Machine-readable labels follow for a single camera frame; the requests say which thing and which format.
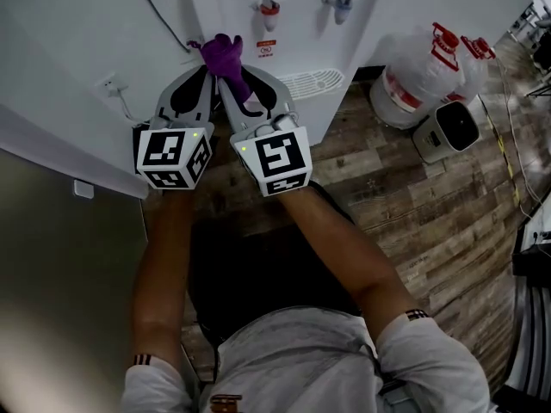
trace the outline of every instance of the purple cloth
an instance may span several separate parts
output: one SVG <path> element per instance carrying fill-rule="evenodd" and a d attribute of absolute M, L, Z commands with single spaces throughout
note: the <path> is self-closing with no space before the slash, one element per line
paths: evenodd
<path fill-rule="evenodd" d="M 223 77 L 238 102 L 245 102 L 251 96 L 251 89 L 241 76 L 241 52 L 243 40 L 236 35 L 232 40 L 226 34 L 216 34 L 200 48 L 208 70 L 216 77 Z"/>

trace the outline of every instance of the plastic container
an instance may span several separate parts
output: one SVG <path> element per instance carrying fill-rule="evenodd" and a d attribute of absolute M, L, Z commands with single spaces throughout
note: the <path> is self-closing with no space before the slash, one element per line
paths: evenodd
<path fill-rule="evenodd" d="M 479 128 L 467 106 L 450 102 L 436 109 L 413 133 L 413 144 L 426 163 L 465 151 L 479 138 Z"/>
<path fill-rule="evenodd" d="M 449 93 L 443 102 L 459 101 L 465 105 L 470 104 L 488 78 L 488 60 L 495 58 L 483 38 L 470 40 L 462 36 L 461 44 L 457 48 L 457 60 L 463 73 L 463 83 Z"/>
<path fill-rule="evenodd" d="M 375 113 L 389 126 L 416 126 L 461 83 L 459 40 L 438 23 L 433 26 L 432 32 L 408 37 L 371 88 Z"/>

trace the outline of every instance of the electrical outlet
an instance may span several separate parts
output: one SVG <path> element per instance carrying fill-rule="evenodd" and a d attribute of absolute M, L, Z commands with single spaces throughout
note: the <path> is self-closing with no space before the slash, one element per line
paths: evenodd
<path fill-rule="evenodd" d="M 96 83 L 96 89 L 103 96 L 111 97 L 117 96 L 117 93 L 122 92 L 124 89 L 128 89 L 128 84 L 126 84 L 117 73 L 112 72 L 102 81 Z"/>

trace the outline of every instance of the door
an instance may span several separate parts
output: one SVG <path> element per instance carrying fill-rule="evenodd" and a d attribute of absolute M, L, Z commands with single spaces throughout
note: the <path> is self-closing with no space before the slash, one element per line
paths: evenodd
<path fill-rule="evenodd" d="M 137 199 L 0 151 L 0 403 L 10 412 L 117 411 L 130 296 L 145 248 Z"/>

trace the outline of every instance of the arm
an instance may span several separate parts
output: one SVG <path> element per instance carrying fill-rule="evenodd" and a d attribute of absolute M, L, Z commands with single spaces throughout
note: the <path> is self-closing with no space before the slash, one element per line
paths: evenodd
<path fill-rule="evenodd" d="M 289 191 L 278 198 L 319 258 L 360 306 L 374 340 L 397 316 L 418 307 L 381 249 L 312 188 Z"/>
<path fill-rule="evenodd" d="M 167 191 L 149 232 L 134 284 L 133 353 L 180 369 L 183 302 L 189 265 L 193 192 Z"/>

